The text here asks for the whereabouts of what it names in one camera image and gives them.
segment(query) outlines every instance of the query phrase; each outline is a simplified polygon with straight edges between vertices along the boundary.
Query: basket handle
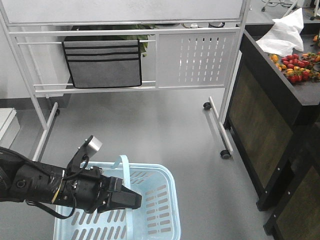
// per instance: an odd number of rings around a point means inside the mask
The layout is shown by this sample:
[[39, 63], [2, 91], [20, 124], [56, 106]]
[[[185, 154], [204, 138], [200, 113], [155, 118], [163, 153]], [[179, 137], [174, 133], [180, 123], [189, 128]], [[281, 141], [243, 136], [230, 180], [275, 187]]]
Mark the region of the basket handle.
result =
[[129, 160], [126, 155], [120, 155], [118, 159], [115, 161], [115, 163], [111, 166], [111, 169], [116, 169], [119, 164], [122, 162], [122, 168], [123, 168], [123, 185], [130, 189], [130, 168], [129, 168]]
[[[116, 169], [119, 164], [122, 162], [122, 169], [123, 169], [123, 185], [131, 189], [130, 184], [130, 167], [129, 167], [129, 160], [126, 155], [120, 155], [115, 163], [111, 166], [111, 169]], [[134, 239], [134, 225], [133, 225], [133, 215], [132, 209], [126, 208], [125, 209], [125, 223], [126, 223], [126, 239], [133, 240]]]

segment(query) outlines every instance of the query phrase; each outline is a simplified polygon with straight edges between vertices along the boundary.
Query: green plant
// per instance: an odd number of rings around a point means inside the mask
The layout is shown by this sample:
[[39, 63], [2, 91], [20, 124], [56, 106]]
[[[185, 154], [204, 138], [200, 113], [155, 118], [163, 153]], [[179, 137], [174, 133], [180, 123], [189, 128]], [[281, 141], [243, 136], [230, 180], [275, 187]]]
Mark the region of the green plant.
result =
[[[131, 24], [131, 25], [91, 25], [90, 30], [145, 30], [154, 29], [154, 24]], [[100, 40], [148, 40], [150, 35], [114, 35], [101, 36]], [[143, 57], [147, 54], [148, 43], [140, 42], [140, 52]]]

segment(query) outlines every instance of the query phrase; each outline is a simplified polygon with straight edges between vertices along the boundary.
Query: white box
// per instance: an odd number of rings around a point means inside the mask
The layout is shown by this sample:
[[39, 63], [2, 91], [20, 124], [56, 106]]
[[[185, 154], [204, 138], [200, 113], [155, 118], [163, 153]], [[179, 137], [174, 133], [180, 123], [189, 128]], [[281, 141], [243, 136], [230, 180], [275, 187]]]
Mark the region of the white box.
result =
[[10, 148], [16, 138], [20, 125], [14, 108], [0, 108], [0, 146]]

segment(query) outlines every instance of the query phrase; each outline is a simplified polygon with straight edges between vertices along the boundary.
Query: gray fabric pocket organizer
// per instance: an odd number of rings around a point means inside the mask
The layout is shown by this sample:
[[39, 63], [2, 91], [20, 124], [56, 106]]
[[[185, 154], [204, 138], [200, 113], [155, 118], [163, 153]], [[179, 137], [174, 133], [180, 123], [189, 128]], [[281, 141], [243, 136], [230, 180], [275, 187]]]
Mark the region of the gray fabric pocket organizer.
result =
[[142, 84], [139, 40], [64, 41], [65, 59], [78, 89]]

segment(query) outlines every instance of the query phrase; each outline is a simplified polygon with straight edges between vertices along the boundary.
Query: white metal rack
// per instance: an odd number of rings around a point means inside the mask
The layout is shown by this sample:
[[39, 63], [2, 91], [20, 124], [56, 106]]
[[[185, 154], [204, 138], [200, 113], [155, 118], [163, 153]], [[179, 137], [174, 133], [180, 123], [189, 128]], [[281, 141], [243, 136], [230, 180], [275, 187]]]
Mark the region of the white metal rack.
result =
[[[160, 0], [152, 2], [130, 0], [2, 0], [0, 22], [17, 62], [27, 91], [43, 127], [33, 161], [38, 161], [58, 109], [54, 103], [48, 121], [40, 108], [38, 97], [52, 94], [98, 93], [119, 91], [152, 91], [161, 89], [224, 88], [220, 113], [213, 114], [220, 133], [232, 147], [222, 127], [230, 85], [236, 66], [241, 37], [245, 28], [249, 0]], [[40, 30], [24, 27], [127, 25], [127, 24], [205, 24], [226, 22], [223, 28], [183, 28], [167, 25], [146, 30]], [[66, 88], [68, 83], [35, 83], [22, 51], [24, 46], [61, 45], [61, 41], [38, 41], [39, 37], [149, 35], [147, 42], [155, 44], [154, 79], [143, 79], [139, 87]]]

